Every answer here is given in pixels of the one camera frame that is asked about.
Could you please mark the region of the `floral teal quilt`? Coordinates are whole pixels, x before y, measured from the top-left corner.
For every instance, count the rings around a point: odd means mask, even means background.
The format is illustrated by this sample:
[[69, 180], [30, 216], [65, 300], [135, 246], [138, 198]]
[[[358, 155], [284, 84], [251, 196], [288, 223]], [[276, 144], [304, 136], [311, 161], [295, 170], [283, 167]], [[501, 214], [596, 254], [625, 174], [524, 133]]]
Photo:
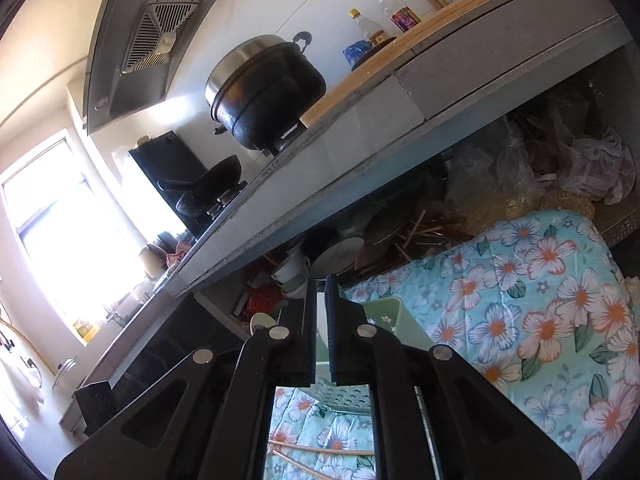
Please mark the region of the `floral teal quilt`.
[[639, 406], [637, 317], [593, 223], [540, 210], [344, 290], [397, 299], [592, 476]]

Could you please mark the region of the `black gas stove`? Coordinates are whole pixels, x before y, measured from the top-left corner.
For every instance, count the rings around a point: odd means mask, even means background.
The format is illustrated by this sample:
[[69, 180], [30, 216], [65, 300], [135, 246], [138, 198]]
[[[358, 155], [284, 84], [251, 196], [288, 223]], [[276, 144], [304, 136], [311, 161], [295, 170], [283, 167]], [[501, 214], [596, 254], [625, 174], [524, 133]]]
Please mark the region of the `black gas stove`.
[[238, 177], [234, 185], [224, 188], [215, 197], [213, 203], [206, 210], [209, 217], [212, 219], [219, 217], [224, 211], [224, 208], [227, 208], [232, 200], [235, 200], [244, 188], [246, 188], [270, 162], [289, 148], [305, 131], [306, 128], [303, 124], [298, 122], [295, 127], [285, 133], [281, 139], [274, 142], [274, 152], [263, 150], [261, 152], [246, 151], [233, 154], [233, 157], [238, 160], [236, 166], [240, 168]]

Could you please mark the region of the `clear plastic bag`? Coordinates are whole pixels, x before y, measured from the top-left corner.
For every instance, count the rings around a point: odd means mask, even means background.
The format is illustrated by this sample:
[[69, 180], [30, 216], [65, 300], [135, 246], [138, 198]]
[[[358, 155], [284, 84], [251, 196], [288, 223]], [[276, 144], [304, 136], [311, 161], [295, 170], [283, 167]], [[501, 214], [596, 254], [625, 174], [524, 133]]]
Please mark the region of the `clear plastic bag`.
[[559, 168], [552, 186], [614, 205], [628, 197], [637, 179], [634, 156], [618, 132], [608, 127], [600, 138], [583, 136], [559, 142]]

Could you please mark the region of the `stacked white bowls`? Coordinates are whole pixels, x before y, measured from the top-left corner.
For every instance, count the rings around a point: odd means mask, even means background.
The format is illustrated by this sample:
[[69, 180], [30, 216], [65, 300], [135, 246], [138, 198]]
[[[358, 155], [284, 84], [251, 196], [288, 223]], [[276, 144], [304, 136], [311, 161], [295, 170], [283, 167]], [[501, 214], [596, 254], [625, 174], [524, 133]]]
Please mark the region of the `stacked white bowls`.
[[298, 250], [289, 254], [271, 274], [286, 299], [302, 299], [307, 285], [307, 260]]

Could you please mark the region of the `blue snack bag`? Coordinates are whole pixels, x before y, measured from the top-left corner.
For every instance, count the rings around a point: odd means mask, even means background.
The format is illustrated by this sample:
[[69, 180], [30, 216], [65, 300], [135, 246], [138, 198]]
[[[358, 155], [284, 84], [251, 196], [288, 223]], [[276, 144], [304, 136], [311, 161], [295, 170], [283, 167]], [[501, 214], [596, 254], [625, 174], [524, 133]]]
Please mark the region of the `blue snack bag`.
[[350, 68], [354, 68], [360, 60], [372, 50], [372, 44], [368, 40], [358, 40], [343, 50], [343, 56]]

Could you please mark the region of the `green perforated utensil holder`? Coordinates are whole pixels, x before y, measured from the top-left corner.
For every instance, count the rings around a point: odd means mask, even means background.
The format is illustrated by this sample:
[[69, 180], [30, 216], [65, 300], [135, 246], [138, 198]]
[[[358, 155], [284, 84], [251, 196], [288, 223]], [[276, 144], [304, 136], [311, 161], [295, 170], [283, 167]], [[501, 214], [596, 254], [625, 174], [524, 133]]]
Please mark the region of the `green perforated utensil holder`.
[[[370, 415], [371, 404], [367, 385], [337, 386], [331, 379], [328, 330], [326, 329], [326, 305], [319, 299], [317, 312], [316, 378], [307, 393], [322, 406], [334, 412], [351, 415]], [[390, 297], [366, 301], [362, 304], [368, 323], [396, 330], [400, 310], [404, 306], [399, 298]]]

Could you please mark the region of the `brown cap sauce bottle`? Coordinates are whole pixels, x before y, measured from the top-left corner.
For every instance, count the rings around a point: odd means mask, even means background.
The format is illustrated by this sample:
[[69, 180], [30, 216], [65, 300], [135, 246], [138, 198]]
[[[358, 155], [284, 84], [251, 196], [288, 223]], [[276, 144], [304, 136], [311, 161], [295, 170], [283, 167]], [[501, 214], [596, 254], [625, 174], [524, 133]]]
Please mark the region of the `brown cap sauce bottle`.
[[402, 32], [408, 32], [421, 23], [421, 19], [402, 0], [375, 1]]

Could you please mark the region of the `black splash guard panel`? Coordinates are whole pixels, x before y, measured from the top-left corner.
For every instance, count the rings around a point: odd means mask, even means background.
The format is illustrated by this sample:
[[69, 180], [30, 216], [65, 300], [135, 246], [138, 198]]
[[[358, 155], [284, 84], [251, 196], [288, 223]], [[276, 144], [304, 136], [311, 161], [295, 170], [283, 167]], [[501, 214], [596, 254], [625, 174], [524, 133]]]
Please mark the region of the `black splash guard panel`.
[[130, 156], [161, 196], [177, 196], [165, 192], [158, 181], [195, 182], [206, 167], [173, 131], [143, 142], [129, 151]]

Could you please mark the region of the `black wok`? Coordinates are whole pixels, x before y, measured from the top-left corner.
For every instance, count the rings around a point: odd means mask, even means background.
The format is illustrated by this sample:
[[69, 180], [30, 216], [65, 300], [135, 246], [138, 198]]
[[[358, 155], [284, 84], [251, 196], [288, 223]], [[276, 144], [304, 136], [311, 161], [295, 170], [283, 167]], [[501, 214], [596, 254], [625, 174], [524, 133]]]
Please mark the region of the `black wok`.
[[209, 211], [224, 193], [235, 190], [240, 184], [241, 174], [239, 157], [231, 155], [194, 182], [162, 179], [157, 181], [157, 185], [164, 192], [180, 194], [176, 203], [180, 214], [196, 217]]

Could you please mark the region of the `yellow cap oil bottle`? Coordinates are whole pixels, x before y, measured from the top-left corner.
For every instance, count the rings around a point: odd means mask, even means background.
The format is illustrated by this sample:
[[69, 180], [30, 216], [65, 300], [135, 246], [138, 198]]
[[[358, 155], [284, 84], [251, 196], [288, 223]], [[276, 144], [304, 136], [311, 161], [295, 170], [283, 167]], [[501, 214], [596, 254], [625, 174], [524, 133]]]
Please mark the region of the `yellow cap oil bottle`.
[[390, 34], [386, 32], [381, 25], [370, 20], [370, 18], [366, 18], [357, 9], [350, 10], [348, 14], [358, 25], [364, 39], [369, 41], [373, 47], [377, 47], [380, 44], [386, 44], [386, 42], [394, 40], [394, 37], [390, 36]]

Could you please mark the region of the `steel range hood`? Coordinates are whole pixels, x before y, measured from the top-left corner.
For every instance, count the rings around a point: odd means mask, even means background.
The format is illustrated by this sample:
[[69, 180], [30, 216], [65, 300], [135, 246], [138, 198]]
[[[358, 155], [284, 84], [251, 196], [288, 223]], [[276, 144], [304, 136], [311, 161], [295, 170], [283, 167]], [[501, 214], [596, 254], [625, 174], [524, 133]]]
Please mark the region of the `steel range hood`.
[[186, 49], [215, 1], [102, 1], [82, 99], [88, 133], [166, 98]]

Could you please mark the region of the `black stock pot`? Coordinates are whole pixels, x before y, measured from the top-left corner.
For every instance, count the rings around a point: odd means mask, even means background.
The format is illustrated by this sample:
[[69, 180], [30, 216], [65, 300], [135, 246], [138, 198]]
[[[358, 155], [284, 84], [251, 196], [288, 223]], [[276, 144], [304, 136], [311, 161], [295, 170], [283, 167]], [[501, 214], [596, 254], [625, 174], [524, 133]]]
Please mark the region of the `black stock pot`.
[[209, 115], [244, 148], [274, 152], [274, 142], [326, 94], [326, 81], [293, 41], [269, 48], [235, 72]]

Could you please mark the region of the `white bowl behind holder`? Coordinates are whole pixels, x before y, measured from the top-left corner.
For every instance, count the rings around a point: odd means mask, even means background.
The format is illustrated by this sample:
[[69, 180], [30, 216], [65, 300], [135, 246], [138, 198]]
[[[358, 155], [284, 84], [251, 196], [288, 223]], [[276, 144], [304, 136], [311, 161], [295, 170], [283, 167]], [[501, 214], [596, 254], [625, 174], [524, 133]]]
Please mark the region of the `white bowl behind holder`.
[[250, 318], [250, 334], [255, 335], [261, 330], [269, 330], [277, 324], [278, 322], [269, 314], [257, 312]]

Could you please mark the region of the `wooden chopstick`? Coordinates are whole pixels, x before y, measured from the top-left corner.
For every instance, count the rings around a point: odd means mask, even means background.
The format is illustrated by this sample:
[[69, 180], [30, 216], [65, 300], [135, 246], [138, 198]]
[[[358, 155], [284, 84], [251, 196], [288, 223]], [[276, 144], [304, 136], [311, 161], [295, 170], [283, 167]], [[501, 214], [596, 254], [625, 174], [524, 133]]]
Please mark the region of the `wooden chopstick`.
[[304, 451], [308, 453], [344, 455], [344, 456], [375, 456], [374, 451], [368, 450], [336, 450], [335, 448], [312, 448], [311, 446], [268, 440], [273, 448], [289, 448], [290, 450]]
[[271, 454], [279, 457], [281, 460], [284, 460], [285, 462], [292, 465], [296, 469], [306, 472], [306, 474], [310, 474], [314, 478], [323, 479], [322, 476], [318, 476], [317, 471], [314, 471], [313, 469], [307, 467], [306, 465], [299, 463], [297, 460], [292, 460], [292, 458], [289, 458], [288, 456], [284, 455], [283, 453], [280, 453], [279, 451], [274, 450], [271, 452]]

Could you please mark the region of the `grey concrete counter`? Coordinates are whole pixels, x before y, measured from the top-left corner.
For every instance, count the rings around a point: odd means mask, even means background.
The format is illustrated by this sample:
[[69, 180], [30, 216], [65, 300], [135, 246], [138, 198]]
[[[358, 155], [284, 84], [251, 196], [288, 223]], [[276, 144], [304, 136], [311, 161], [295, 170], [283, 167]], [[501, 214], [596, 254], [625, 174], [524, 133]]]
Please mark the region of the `grey concrete counter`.
[[433, 42], [270, 162], [81, 381], [122, 374], [188, 292], [238, 270], [630, 40], [608, 0], [511, 0]]

